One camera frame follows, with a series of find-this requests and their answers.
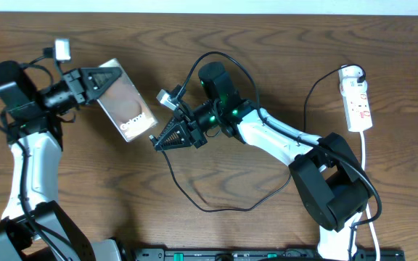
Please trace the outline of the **white power strip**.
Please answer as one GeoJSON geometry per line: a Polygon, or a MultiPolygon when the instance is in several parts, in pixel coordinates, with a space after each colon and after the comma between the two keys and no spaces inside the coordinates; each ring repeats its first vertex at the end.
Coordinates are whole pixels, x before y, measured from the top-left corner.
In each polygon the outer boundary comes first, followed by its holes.
{"type": "Polygon", "coordinates": [[[358,77],[340,75],[340,93],[350,132],[364,132],[373,126],[367,87],[367,82],[359,83],[358,77]]]}

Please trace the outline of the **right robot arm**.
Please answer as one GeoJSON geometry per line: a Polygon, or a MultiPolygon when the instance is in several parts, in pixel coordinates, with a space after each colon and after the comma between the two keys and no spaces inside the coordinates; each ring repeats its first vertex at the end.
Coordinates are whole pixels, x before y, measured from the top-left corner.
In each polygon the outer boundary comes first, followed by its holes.
{"type": "Polygon", "coordinates": [[[163,132],[151,141],[156,151],[206,144],[205,134],[220,127],[228,137],[258,147],[285,164],[309,215],[319,224],[319,256],[352,260],[361,214],[376,196],[354,153],[342,136],[322,138],[296,130],[270,116],[256,101],[243,99],[220,62],[200,68],[207,101],[191,109],[183,100],[186,86],[161,90],[157,100],[173,112],[163,132]]]}

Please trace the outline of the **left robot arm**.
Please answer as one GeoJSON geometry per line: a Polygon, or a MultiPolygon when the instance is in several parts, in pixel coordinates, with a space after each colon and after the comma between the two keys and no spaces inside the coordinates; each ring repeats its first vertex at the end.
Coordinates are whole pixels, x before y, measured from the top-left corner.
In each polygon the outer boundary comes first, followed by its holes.
{"type": "Polygon", "coordinates": [[[62,116],[96,101],[123,74],[82,67],[39,91],[28,63],[0,63],[0,131],[14,158],[12,190],[0,220],[0,260],[125,260],[115,240],[90,242],[58,203],[62,116]]]}

